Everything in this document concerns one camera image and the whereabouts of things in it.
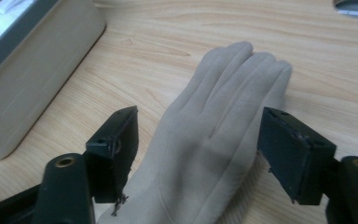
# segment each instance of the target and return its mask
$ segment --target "glove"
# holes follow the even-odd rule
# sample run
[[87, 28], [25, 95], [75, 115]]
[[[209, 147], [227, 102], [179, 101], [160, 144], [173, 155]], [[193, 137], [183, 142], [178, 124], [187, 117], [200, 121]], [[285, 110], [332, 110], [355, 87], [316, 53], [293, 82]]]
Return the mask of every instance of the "glove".
[[252, 167], [263, 107], [282, 103], [290, 75], [246, 42], [208, 52], [164, 113], [130, 198], [99, 223], [216, 223]]

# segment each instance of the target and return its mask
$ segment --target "wood grain surface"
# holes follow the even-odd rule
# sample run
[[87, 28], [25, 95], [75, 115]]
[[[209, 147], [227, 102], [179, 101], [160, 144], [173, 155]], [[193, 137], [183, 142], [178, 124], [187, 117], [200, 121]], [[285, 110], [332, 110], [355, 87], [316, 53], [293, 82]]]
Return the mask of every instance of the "wood grain surface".
[[[0, 161], [0, 201], [41, 181], [46, 163], [86, 141], [120, 108], [138, 105], [144, 156], [161, 115], [218, 46], [253, 43], [294, 70], [286, 111], [358, 156], [358, 19], [326, 0], [94, 1], [104, 34], [19, 147]], [[291, 204], [264, 172], [243, 223], [325, 223], [324, 207]]]

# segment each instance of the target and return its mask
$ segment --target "black bracket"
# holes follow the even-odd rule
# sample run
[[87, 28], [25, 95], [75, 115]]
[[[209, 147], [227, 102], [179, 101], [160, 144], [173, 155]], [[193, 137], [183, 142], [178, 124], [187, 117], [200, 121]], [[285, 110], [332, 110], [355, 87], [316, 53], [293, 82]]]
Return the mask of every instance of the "black bracket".
[[319, 205], [329, 223], [358, 223], [358, 157], [338, 162], [336, 146], [290, 114], [265, 107], [258, 149], [283, 189], [301, 205]]
[[0, 223], [95, 223], [96, 203], [124, 203], [123, 188], [138, 150], [136, 106], [114, 113], [83, 155], [51, 160], [42, 183], [0, 202]]

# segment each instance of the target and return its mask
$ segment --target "wooden table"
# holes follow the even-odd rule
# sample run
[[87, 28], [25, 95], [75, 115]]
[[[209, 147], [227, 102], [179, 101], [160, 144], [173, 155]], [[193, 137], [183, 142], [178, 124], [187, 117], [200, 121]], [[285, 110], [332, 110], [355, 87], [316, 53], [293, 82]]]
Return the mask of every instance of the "wooden table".
[[[358, 156], [358, 19], [326, 0], [95, 1], [102, 37], [24, 138], [0, 161], [0, 201], [41, 181], [46, 163], [86, 141], [120, 108], [138, 105], [144, 156], [158, 121], [201, 57], [247, 40], [288, 61], [286, 111], [337, 144], [336, 158]], [[324, 207], [291, 204], [265, 172], [244, 223], [325, 223]]]

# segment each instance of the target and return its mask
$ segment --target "gray glove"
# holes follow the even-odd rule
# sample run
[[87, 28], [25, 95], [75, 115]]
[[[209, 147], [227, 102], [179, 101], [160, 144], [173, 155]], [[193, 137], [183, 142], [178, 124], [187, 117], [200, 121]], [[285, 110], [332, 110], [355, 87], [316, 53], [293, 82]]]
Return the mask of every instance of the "gray glove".
[[117, 217], [99, 223], [215, 223], [251, 168], [264, 106], [278, 107], [291, 66], [249, 43], [213, 49], [164, 113]]

